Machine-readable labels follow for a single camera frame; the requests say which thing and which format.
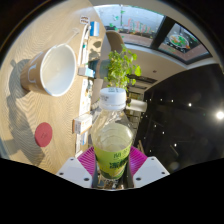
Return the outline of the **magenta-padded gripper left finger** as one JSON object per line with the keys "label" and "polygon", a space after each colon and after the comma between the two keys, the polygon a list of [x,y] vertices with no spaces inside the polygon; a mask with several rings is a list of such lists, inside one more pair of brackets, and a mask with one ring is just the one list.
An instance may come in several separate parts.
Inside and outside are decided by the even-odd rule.
{"label": "magenta-padded gripper left finger", "polygon": [[56,175],[78,186],[95,188],[98,183],[98,173],[94,148],[90,147],[78,157],[70,157]]}

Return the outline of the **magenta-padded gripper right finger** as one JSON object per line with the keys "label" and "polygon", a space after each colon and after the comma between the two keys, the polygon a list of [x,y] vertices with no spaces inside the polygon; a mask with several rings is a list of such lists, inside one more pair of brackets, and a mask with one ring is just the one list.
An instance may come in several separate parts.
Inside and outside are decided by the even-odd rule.
{"label": "magenta-padded gripper right finger", "polygon": [[127,165],[127,186],[140,188],[157,181],[169,172],[155,157],[147,157],[135,147],[131,147]]}

